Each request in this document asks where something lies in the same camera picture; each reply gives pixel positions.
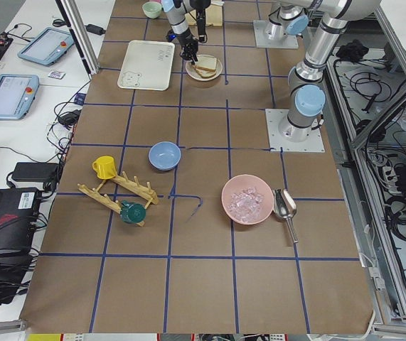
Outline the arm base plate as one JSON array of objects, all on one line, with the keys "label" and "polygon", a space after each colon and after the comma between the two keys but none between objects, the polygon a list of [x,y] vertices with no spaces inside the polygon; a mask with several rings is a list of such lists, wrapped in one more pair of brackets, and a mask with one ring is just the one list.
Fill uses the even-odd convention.
[{"label": "arm base plate", "polygon": [[266,109],[269,149],[273,152],[324,153],[324,143],[317,120],[300,129],[288,122],[288,109]]},{"label": "arm base plate", "polygon": [[258,48],[275,48],[296,50],[299,43],[296,36],[285,33],[283,26],[269,21],[253,21],[255,43]]}]

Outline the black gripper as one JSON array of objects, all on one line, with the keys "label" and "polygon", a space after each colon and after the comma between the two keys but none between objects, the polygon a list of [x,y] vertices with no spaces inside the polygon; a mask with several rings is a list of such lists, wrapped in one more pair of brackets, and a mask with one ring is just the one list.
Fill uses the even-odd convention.
[{"label": "black gripper", "polygon": [[183,60],[197,60],[198,40],[195,39],[190,30],[178,34],[178,41],[181,45],[180,56]]}]

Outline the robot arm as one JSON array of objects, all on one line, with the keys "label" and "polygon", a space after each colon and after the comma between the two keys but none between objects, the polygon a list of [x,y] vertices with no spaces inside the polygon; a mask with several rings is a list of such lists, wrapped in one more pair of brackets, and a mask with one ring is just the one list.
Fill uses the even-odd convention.
[{"label": "robot arm", "polygon": [[181,45],[180,56],[195,64],[198,52],[198,40],[193,36],[186,20],[186,14],[195,10],[195,1],[162,1],[161,5],[166,17],[171,25],[171,29],[166,34],[168,42],[175,38]]},{"label": "robot arm", "polygon": [[288,76],[291,107],[279,125],[279,133],[287,140],[305,141],[311,125],[321,113],[326,96],[320,88],[326,62],[339,37],[350,21],[372,14],[379,1],[273,1],[269,22],[295,36],[308,26],[306,9],[323,12],[319,26],[306,49],[304,59],[293,67]]}]

